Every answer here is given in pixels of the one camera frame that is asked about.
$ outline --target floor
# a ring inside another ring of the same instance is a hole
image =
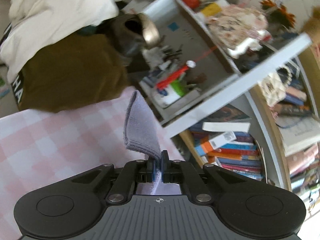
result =
[[[10,0],[0,0],[0,37],[9,24],[8,12],[10,8]],[[7,69],[0,67],[0,75],[6,81]],[[0,99],[0,118],[18,112],[13,92]]]

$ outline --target checkered tablecloth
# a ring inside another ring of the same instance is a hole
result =
[[[73,111],[25,110],[0,119],[1,240],[20,237],[13,208],[24,194],[103,163],[123,167],[146,159],[124,148],[124,117],[133,91]],[[158,122],[156,127],[161,149],[170,159],[183,160]]]

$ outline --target white book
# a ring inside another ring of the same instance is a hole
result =
[[[279,116],[276,122],[283,127],[279,130],[286,157],[320,141],[320,123],[312,117]]]
[[[249,132],[249,122],[204,122],[202,130],[209,132]]]

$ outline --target blue sticker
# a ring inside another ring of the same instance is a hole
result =
[[[179,29],[179,26],[175,22],[173,22],[168,25],[168,28],[174,32]]]

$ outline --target barcode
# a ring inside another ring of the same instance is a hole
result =
[[[227,132],[223,136],[227,141],[231,141],[233,139],[233,132]]]

